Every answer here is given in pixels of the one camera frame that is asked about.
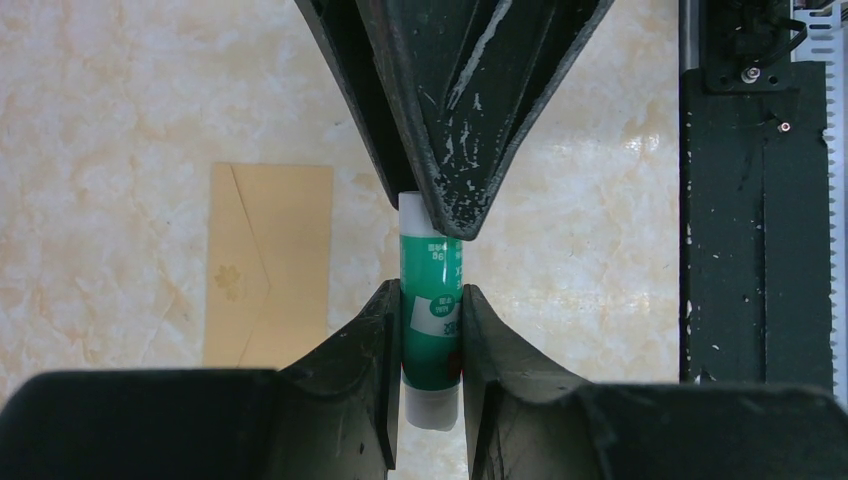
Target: bolt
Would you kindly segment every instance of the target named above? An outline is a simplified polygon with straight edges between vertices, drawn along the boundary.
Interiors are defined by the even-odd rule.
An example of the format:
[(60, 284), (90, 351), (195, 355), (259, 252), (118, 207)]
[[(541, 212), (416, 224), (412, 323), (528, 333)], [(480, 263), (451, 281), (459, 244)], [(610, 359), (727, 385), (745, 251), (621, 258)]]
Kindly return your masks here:
[(742, 81), (745, 83), (754, 83), (760, 78), (760, 69), (757, 67), (750, 67), (742, 70)]

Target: envelope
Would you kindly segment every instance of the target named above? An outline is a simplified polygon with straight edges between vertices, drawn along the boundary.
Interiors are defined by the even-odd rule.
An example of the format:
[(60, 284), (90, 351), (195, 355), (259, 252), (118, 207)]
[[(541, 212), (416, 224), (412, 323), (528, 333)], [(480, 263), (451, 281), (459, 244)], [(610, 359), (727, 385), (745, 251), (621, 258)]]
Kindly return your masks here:
[(327, 336), (333, 169), (216, 164), (203, 364), (284, 368)]

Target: marble surface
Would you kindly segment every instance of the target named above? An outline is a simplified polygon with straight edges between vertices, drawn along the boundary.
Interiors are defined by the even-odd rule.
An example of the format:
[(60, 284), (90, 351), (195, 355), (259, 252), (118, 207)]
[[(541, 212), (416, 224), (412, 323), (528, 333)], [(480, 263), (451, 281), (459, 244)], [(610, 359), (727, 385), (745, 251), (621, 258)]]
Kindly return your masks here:
[[(60, 368), (200, 363), (210, 165), (335, 167), (328, 331), (397, 219), (292, 1), (0, 0), (0, 403)], [(465, 272), (593, 380), (677, 371), (677, 2), (619, 0), (524, 142)], [(392, 478), (466, 478), (401, 422)]]

